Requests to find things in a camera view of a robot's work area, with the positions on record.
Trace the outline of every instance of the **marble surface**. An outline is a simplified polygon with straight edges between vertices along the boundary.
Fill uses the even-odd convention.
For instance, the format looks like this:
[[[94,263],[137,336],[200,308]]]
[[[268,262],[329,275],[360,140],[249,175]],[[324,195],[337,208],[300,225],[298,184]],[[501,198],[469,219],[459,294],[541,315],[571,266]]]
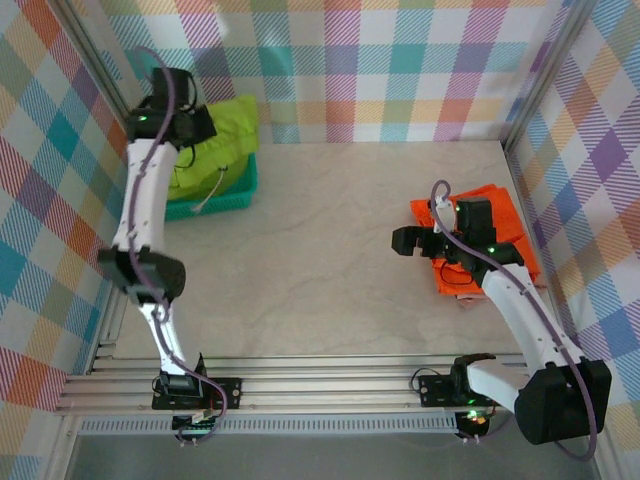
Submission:
[[[409,201],[448,179],[516,199],[498,142],[265,145],[243,211],[169,223],[166,248],[187,267],[175,302],[185,349],[206,356],[519,352],[490,303],[462,309],[436,292],[429,261],[400,257]],[[129,306],[118,357],[156,357]]]

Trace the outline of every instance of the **green towel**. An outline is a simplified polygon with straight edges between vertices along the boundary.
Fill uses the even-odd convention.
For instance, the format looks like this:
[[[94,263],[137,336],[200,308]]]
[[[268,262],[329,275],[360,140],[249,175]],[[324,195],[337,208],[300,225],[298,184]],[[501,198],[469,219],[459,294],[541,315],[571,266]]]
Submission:
[[[258,105],[255,97],[240,95],[231,100],[207,105],[217,135],[195,145],[192,162],[190,148],[178,155],[169,184],[169,200],[194,200],[206,197],[220,179],[220,195],[244,173],[250,153],[258,150]]]

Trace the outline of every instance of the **plaid wall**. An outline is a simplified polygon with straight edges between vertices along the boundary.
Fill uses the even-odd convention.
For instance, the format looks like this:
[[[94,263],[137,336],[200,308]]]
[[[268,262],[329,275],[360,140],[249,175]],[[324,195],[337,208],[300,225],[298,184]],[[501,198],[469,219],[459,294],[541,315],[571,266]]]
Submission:
[[[497,139],[572,3],[103,0],[97,27],[83,1],[123,92],[153,47],[208,102],[256,95],[267,143]]]
[[[640,0],[600,1],[513,162],[565,327],[640,472]]]
[[[1,10],[0,479],[22,480],[101,315],[126,137],[45,0]]]

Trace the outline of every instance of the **orange towel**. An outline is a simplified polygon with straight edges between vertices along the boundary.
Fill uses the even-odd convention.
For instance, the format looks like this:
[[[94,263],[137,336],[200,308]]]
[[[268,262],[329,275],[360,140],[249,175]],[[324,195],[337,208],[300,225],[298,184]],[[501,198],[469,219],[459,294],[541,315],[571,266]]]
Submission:
[[[493,224],[496,227],[498,242],[510,242],[515,245],[524,259],[531,280],[535,282],[540,275],[540,267],[507,189],[498,188],[495,185],[485,185],[460,195],[451,195],[449,198],[455,206],[458,198],[465,197],[485,197],[491,202]],[[433,227],[435,223],[428,204],[429,200],[413,200],[411,202],[411,211],[423,227]],[[482,289],[472,281],[471,275],[465,272],[460,265],[448,264],[442,258],[432,260],[431,263],[439,293],[443,295],[483,293]]]

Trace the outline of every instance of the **teal basket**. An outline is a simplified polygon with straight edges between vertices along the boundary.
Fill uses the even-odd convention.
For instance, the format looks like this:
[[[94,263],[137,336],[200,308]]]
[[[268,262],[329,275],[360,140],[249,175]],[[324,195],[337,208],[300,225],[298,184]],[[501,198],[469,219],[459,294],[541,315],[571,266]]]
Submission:
[[[191,211],[191,208],[198,205],[200,200],[173,200],[167,202],[164,218],[167,222],[171,222],[182,218],[247,208],[251,205],[251,198],[256,188],[258,188],[258,167],[256,166],[256,156],[252,153],[249,155],[247,169],[238,181],[231,185],[222,195],[211,197],[204,204],[200,213]]]

